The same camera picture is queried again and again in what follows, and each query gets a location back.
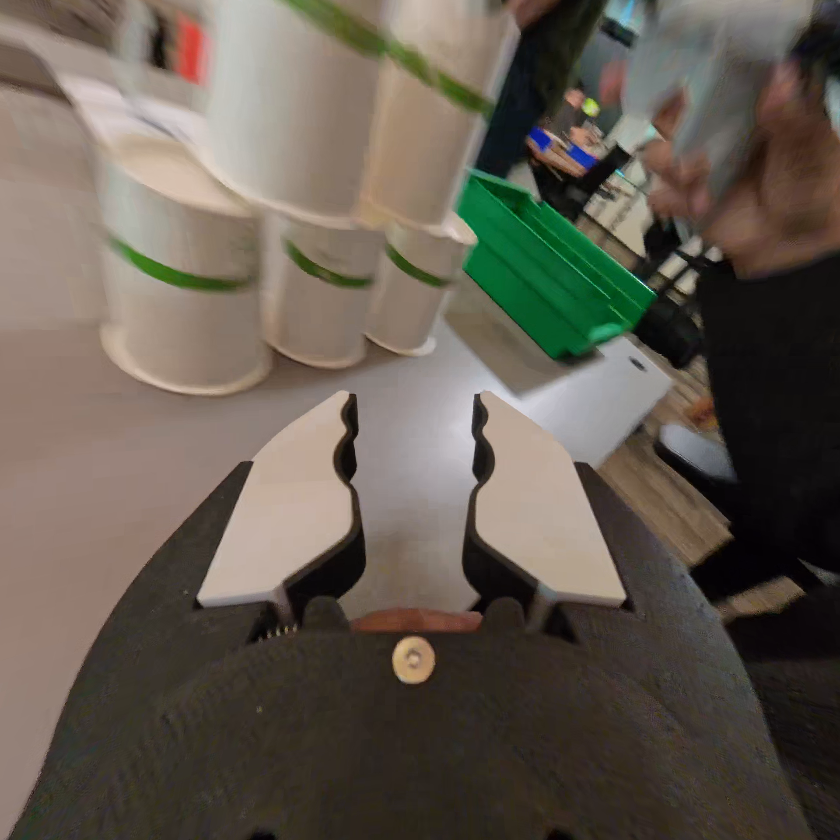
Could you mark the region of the person's right hand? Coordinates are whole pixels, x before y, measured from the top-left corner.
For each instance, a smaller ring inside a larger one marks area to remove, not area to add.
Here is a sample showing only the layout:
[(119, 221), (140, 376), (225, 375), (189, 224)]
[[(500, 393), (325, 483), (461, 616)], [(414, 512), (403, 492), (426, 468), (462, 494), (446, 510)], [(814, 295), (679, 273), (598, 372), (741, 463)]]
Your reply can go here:
[(660, 135), (644, 152), (655, 178), (648, 205), (691, 223), (739, 278), (766, 277), (838, 251), (839, 141), (818, 86), (797, 62), (777, 66), (762, 91), (752, 158), (726, 195), (711, 199), (709, 164), (676, 157), (672, 138), (685, 108), (675, 94), (658, 112)]

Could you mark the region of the white paper cup green band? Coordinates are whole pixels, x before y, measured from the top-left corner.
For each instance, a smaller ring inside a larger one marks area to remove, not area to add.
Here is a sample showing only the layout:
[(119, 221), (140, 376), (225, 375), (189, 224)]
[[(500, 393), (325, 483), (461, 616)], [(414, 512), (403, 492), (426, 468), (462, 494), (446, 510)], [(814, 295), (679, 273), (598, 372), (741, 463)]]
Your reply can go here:
[(354, 225), (392, 2), (213, 6), (199, 159), (265, 210)]
[(260, 306), (269, 347), (313, 368), (359, 363), (384, 245), (384, 232), (365, 225), (267, 222)]
[(375, 273), (364, 336), (403, 356), (430, 354), (434, 326), (478, 238), (456, 213), (438, 226), (392, 223)]
[(507, 2), (395, 4), (362, 190), (372, 212), (413, 227), (443, 226), (519, 38)]
[(226, 396), (263, 382), (259, 220), (175, 140), (126, 134), (103, 152), (102, 348), (163, 391)]

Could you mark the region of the person's right forearm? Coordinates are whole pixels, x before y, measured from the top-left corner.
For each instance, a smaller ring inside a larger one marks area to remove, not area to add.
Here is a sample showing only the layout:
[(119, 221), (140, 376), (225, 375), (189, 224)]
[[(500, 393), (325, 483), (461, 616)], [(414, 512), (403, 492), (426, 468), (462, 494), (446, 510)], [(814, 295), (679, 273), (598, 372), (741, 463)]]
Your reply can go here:
[(737, 476), (731, 540), (691, 572), (711, 601), (790, 572), (838, 572), (839, 257), (697, 286), (721, 436)]

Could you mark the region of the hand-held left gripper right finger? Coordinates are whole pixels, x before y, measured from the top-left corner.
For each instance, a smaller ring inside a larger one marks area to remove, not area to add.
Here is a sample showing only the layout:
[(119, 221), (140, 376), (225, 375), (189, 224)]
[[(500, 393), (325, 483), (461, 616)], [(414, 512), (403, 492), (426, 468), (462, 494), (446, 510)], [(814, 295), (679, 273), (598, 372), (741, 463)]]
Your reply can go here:
[(627, 593), (570, 454), (490, 391), (475, 395), (476, 485), (462, 567), (481, 606), (501, 598), (543, 630), (567, 603), (620, 608)]

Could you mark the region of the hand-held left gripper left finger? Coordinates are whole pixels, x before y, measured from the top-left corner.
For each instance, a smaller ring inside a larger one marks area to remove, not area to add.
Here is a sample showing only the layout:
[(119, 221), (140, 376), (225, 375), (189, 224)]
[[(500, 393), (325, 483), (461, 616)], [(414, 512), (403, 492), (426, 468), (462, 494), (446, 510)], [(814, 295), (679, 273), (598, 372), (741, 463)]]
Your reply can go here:
[(201, 607), (271, 603), (298, 623), (314, 597), (340, 598), (365, 567), (354, 440), (356, 395), (339, 391), (253, 458), (197, 593)]

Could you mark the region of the grey desk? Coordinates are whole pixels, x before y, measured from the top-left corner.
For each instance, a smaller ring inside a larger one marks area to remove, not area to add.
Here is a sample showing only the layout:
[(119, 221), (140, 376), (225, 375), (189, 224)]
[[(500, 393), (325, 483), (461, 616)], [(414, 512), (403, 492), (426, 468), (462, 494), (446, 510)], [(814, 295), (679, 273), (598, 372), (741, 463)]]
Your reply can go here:
[(435, 352), (371, 346), (345, 371), (276, 358), (225, 398), (127, 376), (99, 340), (100, 236), (90, 148), (61, 100), (2, 88), (1, 831), (37, 779), (79, 667), (113, 607), (207, 495), (282, 428), (357, 395), (366, 566), (348, 616), (467, 608), (474, 395), (498, 394), (599, 467), (672, 386), (627, 339), (587, 364), (546, 360), (467, 284)]

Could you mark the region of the green plastic bin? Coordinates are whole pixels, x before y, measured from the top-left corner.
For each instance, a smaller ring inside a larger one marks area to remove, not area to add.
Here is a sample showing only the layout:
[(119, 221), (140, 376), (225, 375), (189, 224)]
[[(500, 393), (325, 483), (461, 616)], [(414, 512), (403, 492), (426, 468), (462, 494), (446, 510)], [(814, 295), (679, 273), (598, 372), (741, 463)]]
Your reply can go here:
[(656, 293), (522, 186), (471, 170), (457, 205), (477, 236), (464, 271), (556, 361), (635, 330)]

